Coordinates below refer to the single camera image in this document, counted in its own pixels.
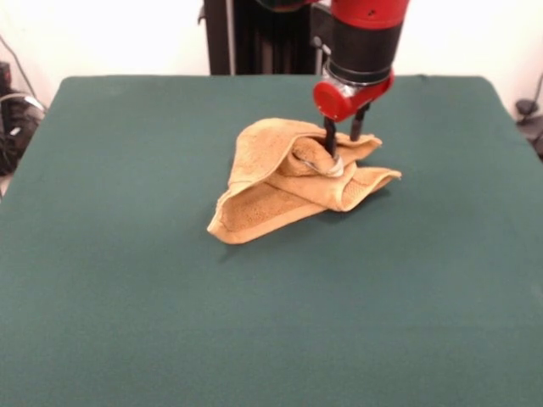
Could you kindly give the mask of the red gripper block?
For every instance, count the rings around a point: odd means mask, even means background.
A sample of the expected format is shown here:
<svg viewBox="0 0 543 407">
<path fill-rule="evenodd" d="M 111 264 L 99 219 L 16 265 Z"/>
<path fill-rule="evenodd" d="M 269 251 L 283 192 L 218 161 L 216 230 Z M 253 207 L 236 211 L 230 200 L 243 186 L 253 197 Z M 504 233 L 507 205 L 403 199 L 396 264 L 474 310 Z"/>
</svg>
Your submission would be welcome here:
<svg viewBox="0 0 543 407">
<path fill-rule="evenodd" d="M 324 147 L 329 154 L 336 154 L 336 124 L 354 115 L 351 121 L 350 140 L 358 141 L 362 125 L 370 104 L 382 97 L 393 85 L 395 77 L 390 75 L 373 84 L 356 85 L 342 82 L 327 71 L 314 86 L 313 99 L 317 110 L 324 116 L 326 131 Z"/>
</svg>

